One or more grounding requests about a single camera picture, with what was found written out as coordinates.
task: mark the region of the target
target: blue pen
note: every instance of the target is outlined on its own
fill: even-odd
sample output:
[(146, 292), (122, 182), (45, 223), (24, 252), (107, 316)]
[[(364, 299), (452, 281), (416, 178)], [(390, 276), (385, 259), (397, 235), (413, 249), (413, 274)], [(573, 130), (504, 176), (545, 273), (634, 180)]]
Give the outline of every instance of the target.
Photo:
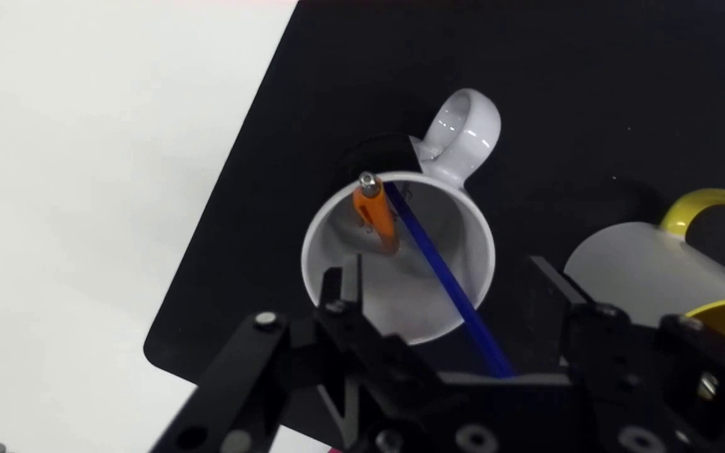
[(446, 293), (449, 293), (449, 298), (452, 299), (455, 308), (460, 312), (466, 329), (469, 330), (469, 334), (475, 340), (478, 348), (480, 348), (480, 352), (486, 359), (486, 364), (492, 376), (495, 378), (509, 378), (510, 376), (514, 376), (513, 367), (505, 357), (505, 354), (500, 349), (500, 346), (498, 346), (494, 337), (492, 337), (491, 332), (488, 331), (485, 323), (483, 323), (483, 319), (477, 314), (475, 307), (472, 306), (469, 301), (469, 296), (463, 291), (455, 275), (452, 275), (452, 271), (449, 270), (444, 259), (438, 253), (438, 250), (435, 249), (427, 232), (425, 232), (418, 219), (413, 215), (405, 198), (402, 198), (397, 186), (392, 182), (386, 182), (385, 193), (390, 198), (393, 207), (399, 213), (400, 219), (405, 223), (415, 243), (429, 262), (429, 266), (432, 267), (438, 280), (444, 286)]

